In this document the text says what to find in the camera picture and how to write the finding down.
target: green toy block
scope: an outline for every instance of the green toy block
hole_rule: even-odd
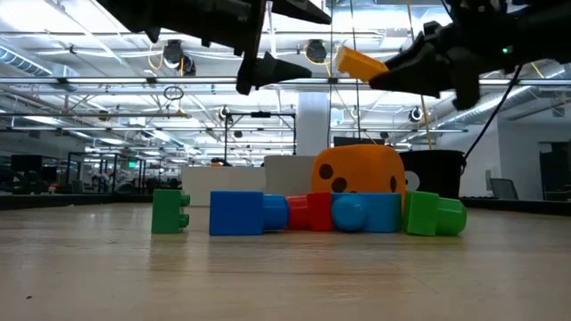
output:
[[[177,234],[188,226],[188,214],[183,208],[190,204],[190,195],[179,190],[154,190],[153,234]]]
[[[407,192],[404,230],[411,235],[455,236],[466,227],[466,208],[436,193]]]

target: blue cylinder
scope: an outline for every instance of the blue cylinder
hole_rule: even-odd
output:
[[[289,208],[283,195],[264,195],[264,229],[287,227]]]
[[[331,211],[335,227],[341,231],[362,231],[367,222],[366,204],[356,194],[338,197]]]

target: ceiling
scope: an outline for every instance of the ceiling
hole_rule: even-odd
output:
[[[161,64],[161,49],[169,39],[183,41],[185,53],[196,65],[197,77],[235,77],[241,60],[232,51],[222,45],[212,44],[202,47],[200,40],[194,37],[163,30],[158,44],[152,44],[144,34],[132,34],[115,20],[95,0],[62,0],[61,10],[54,9],[55,0],[3,0],[0,2],[0,47],[9,47],[27,59],[56,70],[66,66],[67,76],[121,78],[121,77],[179,77],[178,72]],[[337,1],[333,13],[321,1],[313,1],[333,15],[332,26],[318,25],[293,20],[277,14],[266,15],[261,36],[260,55],[271,52],[288,62],[300,64],[313,72],[314,78],[346,77],[329,66],[316,65],[308,61],[303,48],[310,39],[320,39],[328,48],[328,59],[340,45],[355,47],[379,60],[394,56],[410,43],[408,29],[409,16],[406,1],[390,1],[377,4],[375,1],[357,1],[353,3],[353,16],[348,1]],[[421,30],[423,23],[439,21],[450,22],[450,18],[438,0],[413,0],[411,17],[414,30]],[[555,70],[553,62],[537,62],[538,70]],[[0,63],[2,77],[30,77],[26,72],[13,66]],[[523,78],[538,78],[533,66],[525,66]],[[500,73],[483,75],[483,78],[504,78]],[[195,128],[223,127],[219,111],[226,106],[232,112],[272,111],[296,112],[298,94],[302,91],[329,92],[329,85],[323,84],[280,84],[252,91],[248,96],[238,95],[234,85],[224,84],[214,79],[208,84],[179,85],[185,96],[179,101],[169,101],[163,94],[169,85],[122,85],[106,84],[74,85],[73,93],[49,85],[12,84],[2,86],[4,104],[1,110],[6,112],[71,112],[96,113],[141,113],[141,117],[118,117],[108,121],[94,118],[61,119],[64,126],[70,128],[118,128],[140,123],[154,128],[191,128],[188,131],[165,132],[168,137],[143,135],[136,130],[115,132],[76,131],[90,138],[112,137],[126,141],[123,145],[153,148],[177,148],[200,151],[189,153],[189,157],[205,160],[223,154],[220,136],[223,132],[199,131]],[[483,87],[483,95],[500,95],[505,86]],[[452,92],[445,92],[440,99],[425,97],[426,107],[435,128],[456,117],[454,126],[464,124],[451,107]],[[362,86],[357,93],[354,86],[338,86],[331,94],[331,106],[339,110],[334,128],[356,128],[353,117],[357,116],[355,105],[359,103],[360,123],[365,128],[417,128],[411,124],[409,112],[420,105],[418,95],[373,91]],[[157,116],[157,113],[170,114],[182,111],[186,117],[172,118]],[[236,165],[252,165],[262,162],[262,157],[253,155],[288,154],[293,133],[287,127],[287,119],[242,118],[235,128],[281,128],[281,131],[244,131],[240,138],[231,137],[236,149],[232,152]],[[33,119],[17,119],[18,126],[45,126]],[[334,136],[353,136],[354,132],[333,132]],[[410,136],[394,134],[394,142],[407,142]],[[412,137],[413,145],[421,142],[422,137]],[[97,144],[109,145],[98,141]]]

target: wooden floor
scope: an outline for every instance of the wooden floor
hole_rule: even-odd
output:
[[[472,210],[462,237],[150,234],[151,207],[0,212],[0,319],[569,320],[571,219]]]

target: pillar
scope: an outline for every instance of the pillar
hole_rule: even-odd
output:
[[[329,93],[299,93],[297,154],[317,156],[328,148]]]

